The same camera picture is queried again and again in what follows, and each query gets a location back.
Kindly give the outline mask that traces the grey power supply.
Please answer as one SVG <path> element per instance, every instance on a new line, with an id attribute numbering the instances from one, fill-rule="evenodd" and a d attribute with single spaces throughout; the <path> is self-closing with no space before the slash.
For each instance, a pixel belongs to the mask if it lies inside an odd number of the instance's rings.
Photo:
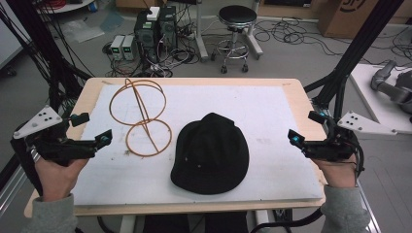
<path id="1" fill-rule="evenodd" d="M 123 52 L 122 52 L 123 40 L 124 40 L 124 36 L 118 35 L 115 37 L 114 41 L 112 42 L 110 46 L 112 56 L 116 61 L 120 61 L 123 59 Z"/>
<path id="2" fill-rule="evenodd" d="M 132 35 L 127 35 L 122 43 L 122 50 L 125 60 L 133 60 L 136 56 L 136 43 Z"/>

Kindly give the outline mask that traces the black computer tower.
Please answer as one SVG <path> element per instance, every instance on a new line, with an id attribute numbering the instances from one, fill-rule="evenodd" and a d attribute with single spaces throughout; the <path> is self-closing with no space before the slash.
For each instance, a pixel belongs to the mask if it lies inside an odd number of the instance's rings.
<path id="1" fill-rule="evenodd" d="M 159 39 L 159 27 L 156 20 L 148 20 L 147 12 L 141 12 L 137 16 L 134 26 L 135 39 L 138 50 L 143 58 L 148 58 L 151 62 L 157 63 L 156 46 Z"/>
<path id="2" fill-rule="evenodd" d="M 165 6 L 159 13 L 160 34 L 163 45 L 169 50 L 177 47 L 176 42 L 176 7 Z"/>

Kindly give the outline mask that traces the white box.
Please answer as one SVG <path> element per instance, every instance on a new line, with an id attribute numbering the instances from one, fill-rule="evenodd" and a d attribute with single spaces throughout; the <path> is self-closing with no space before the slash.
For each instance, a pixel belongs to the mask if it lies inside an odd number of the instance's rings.
<path id="1" fill-rule="evenodd" d="M 147 14 L 147 20 L 149 21 L 156 21 L 159 17 L 160 7 L 153 6 L 149 8 L 149 12 Z"/>

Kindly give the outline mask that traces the person's left hand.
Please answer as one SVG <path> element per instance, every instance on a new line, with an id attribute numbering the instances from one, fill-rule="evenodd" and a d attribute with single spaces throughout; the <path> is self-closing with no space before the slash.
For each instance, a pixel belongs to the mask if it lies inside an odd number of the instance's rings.
<path id="1" fill-rule="evenodd" d="M 53 202 L 68 197 L 87 163 L 87 159 L 76 159 L 65 167 L 39 158 L 35 163 L 35 169 L 43 188 L 43 200 Z"/>

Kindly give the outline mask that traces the orange wire hat stand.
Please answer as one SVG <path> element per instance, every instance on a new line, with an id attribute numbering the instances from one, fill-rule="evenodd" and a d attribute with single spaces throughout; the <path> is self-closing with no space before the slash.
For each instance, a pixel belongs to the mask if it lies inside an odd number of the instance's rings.
<path id="1" fill-rule="evenodd" d="M 159 113 L 156 116 L 150 116 L 149 115 L 149 111 L 147 110 L 146 104 L 144 102 L 144 99 L 138 89 L 139 86 L 147 86 L 150 88 L 153 88 L 155 90 L 157 90 L 162 98 L 163 98 L 163 106 L 162 109 L 159 111 Z M 124 91 L 126 91 L 127 89 L 131 89 L 133 92 L 133 95 L 135 97 L 136 103 L 137 103 L 137 107 L 141 116 L 141 120 L 137 120 L 136 122 L 133 123 L 128 123 L 125 121 L 122 121 L 120 119 L 118 119 L 113 111 L 113 103 L 115 101 L 115 99 Z M 125 136 L 125 145 L 127 147 L 127 150 L 137 156 L 140 157 L 152 157 L 152 156 L 156 156 L 159 155 L 161 152 L 165 151 L 171 144 L 172 141 L 172 129 L 170 127 L 170 125 L 168 123 L 166 123 L 165 121 L 159 119 L 159 117 L 163 114 L 163 112 L 165 111 L 165 108 L 167 106 L 167 98 L 166 95 L 164 93 L 163 88 L 161 87 L 160 84 L 156 83 L 155 81 L 151 81 L 151 80 L 132 80 L 130 78 L 126 78 L 124 80 L 124 84 L 115 92 L 115 94 L 112 96 L 110 102 L 109 102 L 109 114 L 111 116 L 111 118 L 122 124 L 122 125 L 128 125 L 129 129 L 126 132 L 126 136 Z M 160 148 L 152 134 L 149 128 L 149 125 L 153 122 L 158 122 L 161 123 L 163 126 L 166 127 L 169 138 L 167 143 L 165 144 L 164 147 Z M 131 133 L 134 129 L 137 129 L 138 127 L 141 127 L 143 129 L 143 131 L 145 132 L 147 138 L 149 139 L 150 143 L 152 144 L 152 146 L 154 147 L 154 152 L 150 152 L 150 153 L 142 153 L 142 152 L 138 152 L 137 150 L 135 150 L 130 143 L 130 136 Z"/>

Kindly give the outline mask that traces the cardboard box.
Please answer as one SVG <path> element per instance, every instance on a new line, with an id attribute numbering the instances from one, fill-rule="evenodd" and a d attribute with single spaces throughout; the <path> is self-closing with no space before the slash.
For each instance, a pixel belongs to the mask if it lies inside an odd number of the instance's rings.
<path id="1" fill-rule="evenodd" d="M 318 29 L 324 37 L 353 39 L 378 0 L 322 0 Z"/>

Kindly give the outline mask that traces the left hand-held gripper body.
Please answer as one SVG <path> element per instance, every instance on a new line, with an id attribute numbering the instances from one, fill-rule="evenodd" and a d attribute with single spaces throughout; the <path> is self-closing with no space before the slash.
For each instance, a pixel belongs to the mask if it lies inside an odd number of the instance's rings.
<path id="1" fill-rule="evenodd" d="M 74 159 L 88 159 L 95 156 L 94 140 L 76 141 L 67 137 L 71 125 L 69 117 L 60 116 L 46 105 L 33 118 L 20 126 L 13 134 L 13 140 L 22 140 L 34 147 L 46 159 L 67 166 Z"/>

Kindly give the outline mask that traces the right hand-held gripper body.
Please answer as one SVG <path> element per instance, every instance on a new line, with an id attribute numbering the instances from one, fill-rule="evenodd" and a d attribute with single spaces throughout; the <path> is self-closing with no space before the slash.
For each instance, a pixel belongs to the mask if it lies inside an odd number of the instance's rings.
<path id="1" fill-rule="evenodd" d="M 360 144 L 356 132 L 366 134 L 395 135 L 396 131 L 358 115 L 352 111 L 340 119 L 326 115 L 326 138 L 322 141 L 304 141 L 300 148 L 308 158 L 339 161 L 348 159 L 352 154 L 360 152 Z"/>

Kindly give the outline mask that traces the white table mat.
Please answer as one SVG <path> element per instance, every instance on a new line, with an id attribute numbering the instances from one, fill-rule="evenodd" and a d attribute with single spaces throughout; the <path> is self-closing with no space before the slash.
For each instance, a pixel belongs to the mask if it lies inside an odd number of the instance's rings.
<path id="1" fill-rule="evenodd" d="M 109 102 L 117 85 L 104 86 L 86 124 L 83 136 L 89 140 L 111 129 L 112 143 L 100 150 L 84 168 L 73 190 L 75 203 L 87 205 L 194 204 L 242 201 L 319 200 L 323 190 L 309 159 L 288 139 L 296 127 L 284 90 L 271 86 L 165 85 L 167 106 L 159 119 L 172 129 L 170 146 L 159 155 L 140 157 L 125 145 L 128 125 L 114 121 Z M 163 106 L 161 94 L 150 87 L 138 87 L 147 110 L 155 117 Z M 141 120 L 132 90 L 122 92 L 113 103 L 115 116 L 125 122 Z M 229 192 L 201 195 L 183 190 L 170 180 L 175 160 L 176 140 L 188 123 L 216 113 L 234 121 L 243 132 L 250 152 L 245 179 Z M 169 135 L 165 126 L 149 125 L 156 144 L 162 148 Z M 131 146 L 142 153 L 155 149 L 141 127 L 130 136 Z"/>

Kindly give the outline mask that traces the white round table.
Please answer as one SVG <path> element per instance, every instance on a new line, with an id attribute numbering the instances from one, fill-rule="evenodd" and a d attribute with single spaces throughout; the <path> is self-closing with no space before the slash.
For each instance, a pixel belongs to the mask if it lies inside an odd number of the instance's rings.
<path id="1" fill-rule="evenodd" d="M 94 13 L 98 8 L 97 0 L 42 0 L 36 7 L 36 11 L 44 14 L 60 14 L 88 9 Z"/>

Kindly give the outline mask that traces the black metal stand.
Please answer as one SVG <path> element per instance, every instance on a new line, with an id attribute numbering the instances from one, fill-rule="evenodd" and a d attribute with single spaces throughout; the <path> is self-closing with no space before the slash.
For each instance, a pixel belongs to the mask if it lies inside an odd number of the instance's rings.
<path id="1" fill-rule="evenodd" d="M 17 38 L 23 50 L 35 63 L 49 86 L 49 104 L 57 112 L 71 111 L 91 74 L 68 61 L 57 46 L 45 23 L 45 15 L 38 12 L 35 0 L 6 0 L 20 26 L 7 16 L 0 4 L 0 19 Z"/>
<path id="2" fill-rule="evenodd" d="M 321 88 L 319 94 L 312 99 L 321 111 L 327 110 L 330 101 L 334 99 L 332 117 L 342 118 L 345 87 L 349 76 L 403 2 L 404 0 L 378 0 L 335 68 L 327 76 L 304 87 L 306 93 Z"/>

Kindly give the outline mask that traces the white platform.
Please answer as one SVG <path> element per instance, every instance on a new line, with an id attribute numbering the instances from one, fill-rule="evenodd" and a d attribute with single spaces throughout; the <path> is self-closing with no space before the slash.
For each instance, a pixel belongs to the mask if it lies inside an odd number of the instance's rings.
<path id="1" fill-rule="evenodd" d="M 373 90 L 370 82 L 381 66 L 359 64 L 351 74 L 351 80 L 360 94 L 366 108 L 378 123 L 397 133 L 412 134 L 411 115 L 382 92 Z"/>

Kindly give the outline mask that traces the clear plastic sheet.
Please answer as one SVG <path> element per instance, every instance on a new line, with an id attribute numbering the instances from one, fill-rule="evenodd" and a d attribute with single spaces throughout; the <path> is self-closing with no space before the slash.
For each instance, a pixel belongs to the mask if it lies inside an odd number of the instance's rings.
<path id="1" fill-rule="evenodd" d="M 83 43 L 104 35 L 100 27 L 90 27 L 82 19 L 65 22 L 61 29 L 65 38 L 70 42 Z"/>

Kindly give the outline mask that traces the black round stool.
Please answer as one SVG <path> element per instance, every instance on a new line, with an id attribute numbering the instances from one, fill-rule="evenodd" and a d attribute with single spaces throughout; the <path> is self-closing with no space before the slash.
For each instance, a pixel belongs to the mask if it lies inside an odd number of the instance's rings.
<path id="1" fill-rule="evenodd" d="M 220 9 L 218 18 L 219 21 L 226 26 L 227 30 L 231 32 L 231 37 L 216 44 L 211 59 L 214 60 L 217 55 L 223 57 L 221 67 L 222 74 L 227 73 L 226 62 L 228 60 L 242 60 L 242 71 L 247 73 L 249 71 L 247 59 L 250 49 L 245 42 L 238 40 L 238 36 L 242 34 L 247 27 L 252 26 L 256 22 L 256 12 L 245 6 L 230 5 Z"/>

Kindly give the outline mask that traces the black hat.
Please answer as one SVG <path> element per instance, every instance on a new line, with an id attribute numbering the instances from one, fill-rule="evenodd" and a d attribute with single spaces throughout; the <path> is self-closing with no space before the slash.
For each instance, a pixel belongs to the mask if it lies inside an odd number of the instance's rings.
<path id="1" fill-rule="evenodd" d="M 221 194 L 245 179 L 249 162 L 248 144 L 240 128 L 233 120 L 210 113 L 180 131 L 170 179 L 193 193 Z"/>

